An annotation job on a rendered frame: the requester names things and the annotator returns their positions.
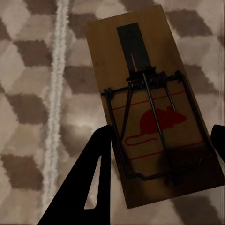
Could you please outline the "mousetrap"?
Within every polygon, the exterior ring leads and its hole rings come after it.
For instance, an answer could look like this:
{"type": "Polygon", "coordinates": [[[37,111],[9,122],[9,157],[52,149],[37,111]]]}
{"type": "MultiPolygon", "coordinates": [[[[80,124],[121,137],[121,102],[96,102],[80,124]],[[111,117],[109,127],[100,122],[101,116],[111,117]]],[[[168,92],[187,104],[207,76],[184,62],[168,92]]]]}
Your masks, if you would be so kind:
{"type": "Polygon", "coordinates": [[[83,26],[127,209],[225,185],[162,5],[83,26]]]}

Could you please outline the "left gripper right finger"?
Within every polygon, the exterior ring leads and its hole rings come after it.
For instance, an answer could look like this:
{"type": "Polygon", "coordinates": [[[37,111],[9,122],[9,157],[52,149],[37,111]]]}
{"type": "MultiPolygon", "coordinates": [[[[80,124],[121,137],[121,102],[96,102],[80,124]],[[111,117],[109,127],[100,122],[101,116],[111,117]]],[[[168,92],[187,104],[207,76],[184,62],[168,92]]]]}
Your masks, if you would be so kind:
{"type": "Polygon", "coordinates": [[[214,125],[210,139],[214,149],[225,162],[225,127],[217,124],[214,125]]]}

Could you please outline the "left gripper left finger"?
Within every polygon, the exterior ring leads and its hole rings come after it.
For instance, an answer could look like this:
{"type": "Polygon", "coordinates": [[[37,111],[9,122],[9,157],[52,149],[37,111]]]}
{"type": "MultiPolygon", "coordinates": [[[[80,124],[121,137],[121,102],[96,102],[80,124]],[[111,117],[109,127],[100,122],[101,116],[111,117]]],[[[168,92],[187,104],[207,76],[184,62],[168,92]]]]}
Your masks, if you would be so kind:
{"type": "Polygon", "coordinates": [[[38,225],[110,225],[111,126],[95,131],[38,225]],[[84,209],[101,157],[97,206],[84,209]]]}

